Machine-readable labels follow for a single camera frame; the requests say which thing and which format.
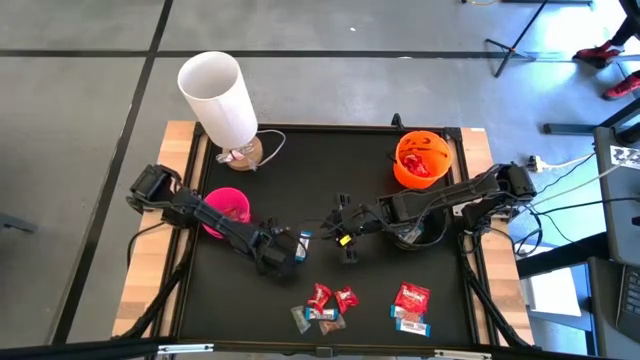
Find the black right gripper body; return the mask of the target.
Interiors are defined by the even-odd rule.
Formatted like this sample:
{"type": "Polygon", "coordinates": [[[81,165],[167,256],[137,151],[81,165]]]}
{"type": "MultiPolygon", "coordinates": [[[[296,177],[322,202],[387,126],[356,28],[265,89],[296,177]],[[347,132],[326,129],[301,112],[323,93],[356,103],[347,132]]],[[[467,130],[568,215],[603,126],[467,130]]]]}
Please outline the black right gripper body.
{"type": "Polygon", "coordinates": [[[339,247],[345,249],[354,247],[359,237],[382,230],[382,223],[377,214],[366,204],[350,204],[334,209],[326,218],[326,222],[324,238],[334,240],[339,247]],[[339,240],[345,235],[350,235],[351,241],[342,246],[339,240]]]}

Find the clear plastic wrapper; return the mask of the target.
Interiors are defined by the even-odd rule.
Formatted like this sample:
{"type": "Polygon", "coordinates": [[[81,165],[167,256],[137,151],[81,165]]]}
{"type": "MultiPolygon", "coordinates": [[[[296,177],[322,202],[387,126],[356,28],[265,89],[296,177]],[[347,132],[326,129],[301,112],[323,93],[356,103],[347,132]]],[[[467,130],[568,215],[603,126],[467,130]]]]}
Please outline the clear plastic wrapper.
{"type": "Polygon", "coordinates": [[[248,159],[248,155],[253,151],[251,147],[241,147],[237,149],[226,149],[216,156],[218,163],[242,162],[248,159]]]}

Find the white shade table lamp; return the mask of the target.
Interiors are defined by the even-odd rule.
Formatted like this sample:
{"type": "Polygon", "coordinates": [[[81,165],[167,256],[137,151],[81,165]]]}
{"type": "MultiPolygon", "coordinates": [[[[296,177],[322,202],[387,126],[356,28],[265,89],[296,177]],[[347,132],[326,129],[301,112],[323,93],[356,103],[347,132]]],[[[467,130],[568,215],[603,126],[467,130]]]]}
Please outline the white shade table lamp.
{"type": "Polygon", "coordinates": [[[230,167],[255,170],[263,157],[256,138],[258,121],[239,63],[231,55],[209,51],[187,60],[177,85],[209,139],[222,149],[251,147],[242,162],[230,167]]]}

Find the clear green gummy packet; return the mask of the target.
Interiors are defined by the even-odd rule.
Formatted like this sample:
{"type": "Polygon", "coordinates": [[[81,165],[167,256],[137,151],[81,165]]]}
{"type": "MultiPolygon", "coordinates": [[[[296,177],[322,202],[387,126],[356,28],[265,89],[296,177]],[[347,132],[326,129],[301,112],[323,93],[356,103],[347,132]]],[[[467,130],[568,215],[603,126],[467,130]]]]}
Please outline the clear green gummy packet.
{"type": "Polygon", "coordinates": [[[305,316],[305,307],[304,306],[295,306],[290,309],[293,319],[296,323],[296,327],[300,334],[304,334],[310,327],[310,322],[306,319],[305,316]]]}

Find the large red Skittles packet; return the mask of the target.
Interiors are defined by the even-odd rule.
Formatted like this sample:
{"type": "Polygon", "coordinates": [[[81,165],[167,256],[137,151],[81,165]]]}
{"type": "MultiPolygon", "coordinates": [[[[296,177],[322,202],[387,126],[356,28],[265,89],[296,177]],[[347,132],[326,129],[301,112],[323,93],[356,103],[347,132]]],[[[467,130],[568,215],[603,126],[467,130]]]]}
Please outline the large red Skittles packet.
{"type": "Polygon", "coordinates": [[[394,304],[411,313],[424,315],[428,311],[431,291],[427,288],[403,282],[396,294],[394,304]]]}

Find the grey chair foot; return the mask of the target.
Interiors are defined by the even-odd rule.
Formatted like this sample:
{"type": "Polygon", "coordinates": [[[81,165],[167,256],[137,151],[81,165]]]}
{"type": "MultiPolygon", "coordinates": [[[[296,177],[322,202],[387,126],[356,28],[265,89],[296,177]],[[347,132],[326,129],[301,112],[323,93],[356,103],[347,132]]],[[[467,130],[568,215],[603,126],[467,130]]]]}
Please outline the grey chair foot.
{"type": "Polygon", "coordinates": [[[21,218],[0,212],[0,232],[4,229],[16,229],[27,233],[35,233],[38,227],[21,218]]]}

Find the person's leg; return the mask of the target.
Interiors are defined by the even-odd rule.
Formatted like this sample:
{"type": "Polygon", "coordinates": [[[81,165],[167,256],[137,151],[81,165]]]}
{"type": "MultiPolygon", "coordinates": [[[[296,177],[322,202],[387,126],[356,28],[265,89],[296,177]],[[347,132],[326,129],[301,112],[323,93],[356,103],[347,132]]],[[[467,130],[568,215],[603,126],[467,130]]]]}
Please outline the person's leg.
{"type": "Polygon", "coordinates": [[[625,19],[611,39],[615,46],[624,45],[631,37],[640,40],[640,0],[618,0],[625,19]]]}

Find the black pumpkin bucket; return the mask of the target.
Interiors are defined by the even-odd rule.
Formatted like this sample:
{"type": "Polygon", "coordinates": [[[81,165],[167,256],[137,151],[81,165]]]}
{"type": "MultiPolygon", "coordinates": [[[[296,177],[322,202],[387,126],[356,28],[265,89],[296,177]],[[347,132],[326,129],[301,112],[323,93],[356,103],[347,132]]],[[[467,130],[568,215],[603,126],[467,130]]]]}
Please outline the black pumpkin bucket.
{"type": "Polygon", "coordinates": [[[452,215],[447,209],[433,210],[420,219],[411,220],[401,225],[393,225],[391,231],[385,231],[385,237],[396,247],[405,251],[421,251],[432,247],[445,238],[451,226],[452,215]],[[400,236],[403,232],[420,227],[423,234],[414,244],[405,243],[400,236]]]}

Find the orange pumpkin bucket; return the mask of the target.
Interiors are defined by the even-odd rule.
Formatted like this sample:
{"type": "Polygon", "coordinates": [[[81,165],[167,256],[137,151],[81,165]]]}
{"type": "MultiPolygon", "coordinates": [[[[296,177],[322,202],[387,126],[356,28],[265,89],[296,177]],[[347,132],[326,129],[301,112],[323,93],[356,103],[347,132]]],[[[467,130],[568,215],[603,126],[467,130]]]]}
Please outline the orange pumpkin bucket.
{"type": "Polygon", "coordinates": [[[452,164],[451,150],[447,142],[430,131],[412,131],[405,134],[396,145],[393,159],[395,179],[404,187],[417,190],[432,186],[447,174],[452,164]],[[401,159],[407,154],[419,154],[430,176],[421,178],[409,173],[401,163],[401,159]]]}

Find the black aluminium rig frame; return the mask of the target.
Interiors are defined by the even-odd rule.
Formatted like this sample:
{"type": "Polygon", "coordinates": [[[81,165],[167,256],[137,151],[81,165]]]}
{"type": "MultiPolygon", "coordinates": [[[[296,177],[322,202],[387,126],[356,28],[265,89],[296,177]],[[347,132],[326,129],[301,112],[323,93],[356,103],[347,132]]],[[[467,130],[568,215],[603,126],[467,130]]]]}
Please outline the black aluminium rig frame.
{"type": "MultiPolygon", "coordinates": [[[[293,125],[284,126],[284,132],[329,132],[329,133],[365,133],[365,132],[395,132],[400,138],[398,130],[384,126],[337,126],[337,125],[293,125]]],[[[208,168],[212,160],[207,160],[204,165],[202,188],[206,182],[208,168]]],[[[476,351],[490,353],[493,360],[525,359],[534,354],[534,348],[528,345],[513,345],[508,347],[483,345],[477,339],[477,330],[472,320],[472,295],[470,294],[470,281],[463,272],[464,255],[460,251],[459,244],[459,268],[463,279],[464,291],[467,300],[466,313],[469,320],[472,341],[467,346],[379,346],[379,345],[333,345],[312,343],[267,343],[267,342],[213,342],[208,340],[188,340],[180,335],[180,327],[184,313],[185,298],[188,291],[191,266],[195,254],[196,242],[199,234],[197,231],[189,239],[186,262],[181,273],[181,294],[178,300],[177,333],[173,337],[156,338],[118,338],[107,341],[88,343],[71,343],[56,346],[37,346],[27,348],[14,348],[0,350],[0,360],[128,360],[143,356],[157,354],[158,346],[165,344],[204,344],[212,343],[214,351],[245,352],[245,353],[276,353],[282,355],[310,355],[315,356],[315,348],[318,346],[332,347],[335,356],[338,355],[364,355],[364,356],[415,356],[433,357],[436,349],[476,351]]]]}

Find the silver metal bracket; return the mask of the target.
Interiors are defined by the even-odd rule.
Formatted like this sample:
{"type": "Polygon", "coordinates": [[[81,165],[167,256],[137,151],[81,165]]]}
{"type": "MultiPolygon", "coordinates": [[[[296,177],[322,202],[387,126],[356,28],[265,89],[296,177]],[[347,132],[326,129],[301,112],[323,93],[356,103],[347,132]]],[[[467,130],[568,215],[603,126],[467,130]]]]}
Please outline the silver metal bracket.
{"type": "Polygon", "coordinates": [[[174,355],[174,354],[189,354],[189,353],[206,353],[213,352],[214,345],[212,343],[204,344],[165,344],[159,345],[158,355],[174,355]]]}
{"type": "Polygon", "coordinates": [[[436,349],[434,351],[433,358],[445,360],[493,360],[493,357],[490,353],[443,349],[436,349]]]}

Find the black table mat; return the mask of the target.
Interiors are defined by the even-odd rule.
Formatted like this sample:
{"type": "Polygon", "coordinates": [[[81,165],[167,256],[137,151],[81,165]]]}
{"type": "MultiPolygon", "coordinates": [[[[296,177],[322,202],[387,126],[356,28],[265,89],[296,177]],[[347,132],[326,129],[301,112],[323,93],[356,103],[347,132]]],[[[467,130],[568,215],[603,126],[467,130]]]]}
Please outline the black table mat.
{"type": "MultiPolygon", "coordinates": [[[[353,204],[373,205],[399,190],[389,158],[395,132],[266,134],[273,159],[254,172],[211,163],[205,192],[221,187],[241,190],[254,221],[274,218],[288,226],[321,231],[321,221],[336,206],[338,193],[353,204]]],[[[196,242],[180,335],[213,342],[312,343],[379,346],[467,346],[472,341],[467,300],[455,236],[436,245],[404,251],[384,234],[360,238],[358,262],[344,264],[332,242],[314,239],[309,256],[288,278],[260,275],[253,262],[226,242],[201,232],[196,242]],[[429,338],[398,331],[390,307],[403,282],[431,291],[423,322],[429,338]],[[315,283],[332,290],[350,286],[359,304],[345,314],[346,327],[322,335],[318,326],[300,334],[290,309],[304,304],[315,283]]]]}

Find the black tripod stand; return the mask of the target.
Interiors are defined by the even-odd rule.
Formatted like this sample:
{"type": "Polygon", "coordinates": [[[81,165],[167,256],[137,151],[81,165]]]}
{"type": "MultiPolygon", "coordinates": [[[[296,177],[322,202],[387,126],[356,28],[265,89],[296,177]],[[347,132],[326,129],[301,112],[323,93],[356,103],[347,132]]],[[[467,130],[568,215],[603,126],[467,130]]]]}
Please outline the black tripod stand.
{"type": "Polygon", "coordinates": [[[537,60],[537,57],[535,55],[530,55],[529,53],[520,51],[518,49],[518,46],[520,45],[521,41],[523,40],[527,32],[532,27],[532,25],[535,23],[539,15],[542,13],[542,11],[544,10],[548,2],[549,0],[541,0],[539,7],[535,11],[535,13],[531,16],[530,20],[527,22],[527,24],[524,26],[524,28],[521,30],[521,32],[517,36],[516,40],[511,45],[506,45],[490,38],[486,38],[484,40],[485,43],[488,43],[489,45],[493,45],[504,51],[502,61],[498,66],[497,70],[493,73],[493,76],[495,78],[499,78],[503,74],[504,70],[506,69],[506,67],[509,65],[510,61],[513,58],[524,59],[529,62],[535,62],[537,60]]]}

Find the dark laptop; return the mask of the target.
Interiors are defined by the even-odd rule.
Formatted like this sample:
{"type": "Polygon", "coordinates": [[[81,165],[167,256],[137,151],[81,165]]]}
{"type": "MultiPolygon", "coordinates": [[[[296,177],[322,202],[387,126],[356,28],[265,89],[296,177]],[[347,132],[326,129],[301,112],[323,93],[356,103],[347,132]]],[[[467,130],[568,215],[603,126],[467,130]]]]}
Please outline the dark laptop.
{"type": "Polygon", "coordinates": [[[640,344],[640,268],[623,266],[616,327],[640,344]]]}

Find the clear orange gummy packet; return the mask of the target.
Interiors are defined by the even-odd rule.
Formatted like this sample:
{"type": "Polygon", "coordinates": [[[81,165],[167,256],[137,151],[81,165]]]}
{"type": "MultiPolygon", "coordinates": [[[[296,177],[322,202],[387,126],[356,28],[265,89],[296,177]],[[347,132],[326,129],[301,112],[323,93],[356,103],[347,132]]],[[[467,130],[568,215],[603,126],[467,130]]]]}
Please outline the clear orange gummy packet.
{"type": "Polygon", "coordinates": [[[346,327],[346,322],[341,314],[338,315],[336,320],[321,320],[319,322],[319,328],[322,335],[327,335],[331,332],[342,330],[346,327]]]}

